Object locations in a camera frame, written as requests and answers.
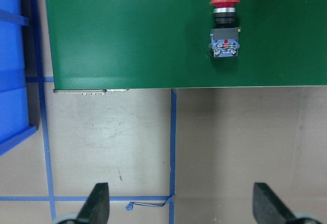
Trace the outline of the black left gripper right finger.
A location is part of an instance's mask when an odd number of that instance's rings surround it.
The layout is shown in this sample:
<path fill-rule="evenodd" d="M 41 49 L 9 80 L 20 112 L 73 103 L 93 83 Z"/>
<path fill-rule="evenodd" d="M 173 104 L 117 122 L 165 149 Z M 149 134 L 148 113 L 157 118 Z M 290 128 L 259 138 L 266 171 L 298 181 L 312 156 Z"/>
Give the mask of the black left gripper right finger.
<path fill-rule="evenodd" d="M 254 183 L 252 212 L 257 223 L 291 223 L 297 218 L 266 183 Z"/>

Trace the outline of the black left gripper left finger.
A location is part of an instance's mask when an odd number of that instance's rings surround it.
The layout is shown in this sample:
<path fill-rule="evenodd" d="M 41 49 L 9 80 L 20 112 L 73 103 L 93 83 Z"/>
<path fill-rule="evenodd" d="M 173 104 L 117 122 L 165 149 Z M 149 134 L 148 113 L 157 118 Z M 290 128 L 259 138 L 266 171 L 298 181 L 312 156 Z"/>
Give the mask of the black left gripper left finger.
<path fill-rule="evenodd" d="M 108 183 L 97 183 L 76 217 L 77 223 L 104 223 L 109 219 Z"/>

